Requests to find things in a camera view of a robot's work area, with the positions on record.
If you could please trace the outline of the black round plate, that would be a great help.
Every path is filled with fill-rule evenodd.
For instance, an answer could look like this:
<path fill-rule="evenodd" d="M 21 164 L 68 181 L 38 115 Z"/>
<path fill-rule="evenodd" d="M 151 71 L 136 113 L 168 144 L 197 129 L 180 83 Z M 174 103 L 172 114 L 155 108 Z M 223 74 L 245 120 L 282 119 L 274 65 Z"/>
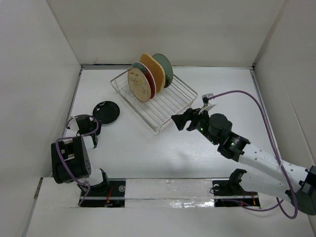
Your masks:
<path fill-rule="evenodd" d="M 120 108 L 113 101 L 103 101 L 94 107 L 92 114 L 102 125 L 107 125 L 118 119 Z"/>

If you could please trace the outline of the light blue flower plate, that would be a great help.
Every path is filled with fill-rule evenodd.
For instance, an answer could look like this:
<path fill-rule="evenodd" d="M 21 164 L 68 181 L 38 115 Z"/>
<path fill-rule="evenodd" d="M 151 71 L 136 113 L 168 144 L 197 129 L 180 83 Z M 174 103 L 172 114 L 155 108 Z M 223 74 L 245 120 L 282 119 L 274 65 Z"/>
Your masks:
<path fill-rule="evenodd" d="M 154 54 L 153 58 L 162 66 L 164 72 L 165 72 L 165 86 L 164 88 L 169 87 L 172 84 L 173 81 L 173 68 L 168 60 L 168 58 L 163 54 Z"/>

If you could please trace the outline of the orange woven oval plate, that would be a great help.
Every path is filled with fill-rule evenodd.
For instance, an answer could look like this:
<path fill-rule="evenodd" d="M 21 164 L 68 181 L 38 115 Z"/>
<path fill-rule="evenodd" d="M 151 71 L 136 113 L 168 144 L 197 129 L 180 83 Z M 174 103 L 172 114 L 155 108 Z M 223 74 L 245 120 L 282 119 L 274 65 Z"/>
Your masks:
<path fill-rule="evenodd" d="M 140 57 L 140 62 L 143 63 L 152 73 L 157 93 L 160 93 L 165 86 L 165 72 L 163 67 L 149 54 L 143 53 Z"/>

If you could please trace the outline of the beige floral plate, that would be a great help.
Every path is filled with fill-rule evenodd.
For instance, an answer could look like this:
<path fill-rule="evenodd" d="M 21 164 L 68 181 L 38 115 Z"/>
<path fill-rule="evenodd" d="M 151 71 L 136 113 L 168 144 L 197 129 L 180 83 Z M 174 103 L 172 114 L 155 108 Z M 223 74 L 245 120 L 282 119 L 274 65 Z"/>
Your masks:
<path fill-rule="evenodd" d="M 141 70 L 138 68 L 129 69 L 127 79 L 134 96 L 141 102 L 147 102 L 151 97 L 151 88 Z"/>

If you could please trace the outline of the red and teal plate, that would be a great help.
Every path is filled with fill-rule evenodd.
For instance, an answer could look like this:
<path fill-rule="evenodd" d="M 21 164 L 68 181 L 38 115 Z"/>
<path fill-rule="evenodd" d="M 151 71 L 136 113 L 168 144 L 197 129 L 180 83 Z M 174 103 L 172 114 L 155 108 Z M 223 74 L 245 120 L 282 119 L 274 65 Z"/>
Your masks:
<path fill-rule="evenodd" d="M 153 99 L 153 97 L 156 95 L 157 89 L 156 89 L 156 82 L 151 71 L 148 69 L 148 67 L 145 64 L 141 62 L 134 62 L 132 64 L 132 67 L 138 68 L 145 75 L 151 89 L 150 99 Z"/>

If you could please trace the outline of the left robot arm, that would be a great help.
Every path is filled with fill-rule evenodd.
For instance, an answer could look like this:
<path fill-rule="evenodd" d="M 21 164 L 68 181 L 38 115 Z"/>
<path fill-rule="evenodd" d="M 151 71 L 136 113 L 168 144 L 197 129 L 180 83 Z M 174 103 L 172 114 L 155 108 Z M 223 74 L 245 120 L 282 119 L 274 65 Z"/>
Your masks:
<path fill-rule="evenodd" d="M 68 130 L 76 132 L 74 137 L 59 138 L 51 144 L 52 176 L 57 184 L 75 181 L 84 191 L 90 187 L 100 196 L 110 191 L 110 182 L 106 172 L 99 169 L 90 177 L 94 168 L 88 156 L 89 149 L 98 145 L 101 122 L 91 115 L 71 117 L 66 125 Z"/>

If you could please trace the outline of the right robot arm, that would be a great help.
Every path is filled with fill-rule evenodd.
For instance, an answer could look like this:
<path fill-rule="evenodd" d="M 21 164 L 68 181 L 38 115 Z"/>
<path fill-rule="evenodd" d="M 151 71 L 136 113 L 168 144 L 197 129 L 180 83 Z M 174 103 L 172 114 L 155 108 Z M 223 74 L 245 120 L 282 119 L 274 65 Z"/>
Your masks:
<path fill-rule="evenodd" d="M 187 109 L 183 114 L 172 115 L 178 130 L 186 123 L 188 131 L 197 130 L 225 158 L 251 166 L 263 174 L 256 175 L 243 169 L 236 169 L 230 175 L 228 188 L 233 194 L 242 191 L 260 192 L 297 206 L 298 210 L 314 216 L 316 214 L 316 167 L 296 166 L 278 161 L 250 141 L 231 131 L 232 123 L 223 114 L 209 115 L 207 110 Z"/>

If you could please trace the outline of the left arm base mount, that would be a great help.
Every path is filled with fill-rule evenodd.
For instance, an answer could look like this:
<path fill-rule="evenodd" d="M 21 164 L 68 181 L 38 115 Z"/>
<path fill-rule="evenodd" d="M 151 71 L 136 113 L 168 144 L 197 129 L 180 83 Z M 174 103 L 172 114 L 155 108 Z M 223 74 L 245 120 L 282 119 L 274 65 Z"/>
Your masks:
<path fill-rule="evenodd" d="M 108 187 L 90 188 L 85 198 L 85 191 L 81 190 L 80 207 L 125 207 L 125 179 L 110 179 Z"/>

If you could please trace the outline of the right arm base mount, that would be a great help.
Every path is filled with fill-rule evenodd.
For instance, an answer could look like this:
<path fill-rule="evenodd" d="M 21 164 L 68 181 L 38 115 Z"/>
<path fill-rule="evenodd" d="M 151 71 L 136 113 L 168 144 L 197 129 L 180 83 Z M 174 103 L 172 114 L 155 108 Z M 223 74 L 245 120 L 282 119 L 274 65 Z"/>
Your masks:
<path fill-rule="evenodd" d="M 214 195 L 215 207 L 260 207 L 257 192 L 247 192 L 240 185 L 226 180 L 213 180 L 210 193 Z"/>

